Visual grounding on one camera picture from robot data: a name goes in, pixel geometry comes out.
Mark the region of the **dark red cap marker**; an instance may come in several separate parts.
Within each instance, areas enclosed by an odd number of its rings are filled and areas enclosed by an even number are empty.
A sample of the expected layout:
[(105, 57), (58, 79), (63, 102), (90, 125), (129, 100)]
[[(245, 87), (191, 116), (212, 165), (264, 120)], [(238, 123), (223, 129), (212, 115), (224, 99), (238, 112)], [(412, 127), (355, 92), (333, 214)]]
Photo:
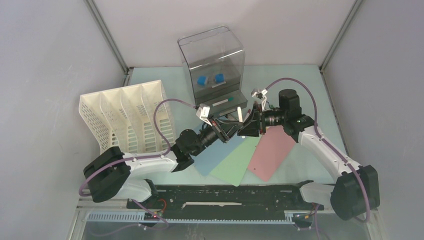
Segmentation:
[(248, 111), (247, 111), (247, 113), (245, 114), (245, 116), (244, 116), (244, 118), (243, 118), (243, 121), (245, 122), (247, 119), (248, 119), (248, 117), (250, 116), (250, 114), (251, 114), (251, 109), (249, 109)]

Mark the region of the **plain white marker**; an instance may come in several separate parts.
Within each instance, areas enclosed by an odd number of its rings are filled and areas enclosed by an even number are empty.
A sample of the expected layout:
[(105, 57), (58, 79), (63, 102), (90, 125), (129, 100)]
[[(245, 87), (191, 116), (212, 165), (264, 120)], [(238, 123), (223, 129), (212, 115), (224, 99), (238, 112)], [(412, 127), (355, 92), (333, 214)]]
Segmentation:
[(238, 116), (238, 121), (240, 123), (243, 122), (243, 114), (242, 114), (242, 109), (240, 106), (237, 107), (237, 116)]

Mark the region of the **teal cap marker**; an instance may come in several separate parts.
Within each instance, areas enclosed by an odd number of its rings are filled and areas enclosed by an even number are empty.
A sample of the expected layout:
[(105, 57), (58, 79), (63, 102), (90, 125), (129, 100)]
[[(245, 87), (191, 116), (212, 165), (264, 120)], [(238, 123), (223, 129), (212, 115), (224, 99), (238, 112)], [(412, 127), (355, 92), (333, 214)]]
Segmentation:
[(226, 98), (226, 99), (223, 99), (221, 101), (217, 101), (217, 102), (213, 103), (212, 106), (216, 107), (216, 106), (222, 105), (224, 103), (231, 102), (233, 99), (234, 99), (233, 97), (229, 97), (229, 98)]

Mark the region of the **blue eraser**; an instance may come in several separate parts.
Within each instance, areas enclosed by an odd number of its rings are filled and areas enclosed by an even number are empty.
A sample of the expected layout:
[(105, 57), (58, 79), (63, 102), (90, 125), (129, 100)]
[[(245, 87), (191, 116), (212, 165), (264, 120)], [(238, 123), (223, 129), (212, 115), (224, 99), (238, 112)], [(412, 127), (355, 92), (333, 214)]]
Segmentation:
[(224, 74), (223, 73), (216, 74), (214, 76), (214, 82), (216, 84), (224, 83), (225, 82), (225, 76), (224, 76)]
[(208, 84), (209, 77), (205, 75), (201, 75), (197, 78), (197, 84), (199, 86), (205, 87)]

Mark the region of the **clear plastic drawer box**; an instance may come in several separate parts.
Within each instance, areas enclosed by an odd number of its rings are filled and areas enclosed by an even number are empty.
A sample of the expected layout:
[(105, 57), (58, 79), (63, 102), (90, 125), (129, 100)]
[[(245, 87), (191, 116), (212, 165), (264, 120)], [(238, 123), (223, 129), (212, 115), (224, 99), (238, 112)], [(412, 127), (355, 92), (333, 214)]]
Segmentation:
[[(210, 107), (209, 114), (221, 117), (246, 108), (247, 98), (242, 93), (246, 53), (244, 46), (226, 25), (216, 26), (177, 40), (183, 70), (193, 100), (198, 107)], [(224, 74), (225, 82), (215, 83), (214, 77)], [(199, 76), (207, 76), (206, 86), (197, 84)], [(233, 97), (218, 106), (213, 103)]]

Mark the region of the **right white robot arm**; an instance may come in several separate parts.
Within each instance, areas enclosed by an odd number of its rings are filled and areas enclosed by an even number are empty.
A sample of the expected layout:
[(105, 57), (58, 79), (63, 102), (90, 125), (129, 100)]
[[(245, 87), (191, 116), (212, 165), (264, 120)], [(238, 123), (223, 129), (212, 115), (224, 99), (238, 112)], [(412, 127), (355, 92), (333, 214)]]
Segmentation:
[(291, 194), (291, 204), (304, 209), (310, 203), (330, 207), (342, 220), (350, 220), (381, 204), (379, 177), (371, 166), (362, 166), (335, 147), (318, 127), (317, 121), (304, 114), (300, 98), (294, 89), (278, 93), (279, 106), (266, 110), (267, 90), (254, 89), (252, 97), (259, 101), (238, 130), (238, 136), (259, 137), (268, 127), (281, 126), (297, 144), (305, 147), (327, 170), (335, 181), (333, 185), (306, 180)]

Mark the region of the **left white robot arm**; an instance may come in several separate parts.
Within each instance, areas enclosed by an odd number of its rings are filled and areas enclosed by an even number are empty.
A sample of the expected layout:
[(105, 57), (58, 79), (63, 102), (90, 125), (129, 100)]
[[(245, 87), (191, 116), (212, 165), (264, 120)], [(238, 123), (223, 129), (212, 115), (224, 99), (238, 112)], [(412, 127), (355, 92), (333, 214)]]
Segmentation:
[(138, 181), (138, 176), (150, 173), (173, 173), (185, 170), (215, 141), (227, 143), (244, 123), (239, 120), (210, 119), (199, 132), (182, 131), (170, 148), (155, 153), (124, 153), (118, 146), (104, 151), (88, 164), (83, 174), (85, 182), (78, 193), (102, 203), (114, 197), (133, 199), (145, 208), (153, 208), (158, 194), (150, 179)]

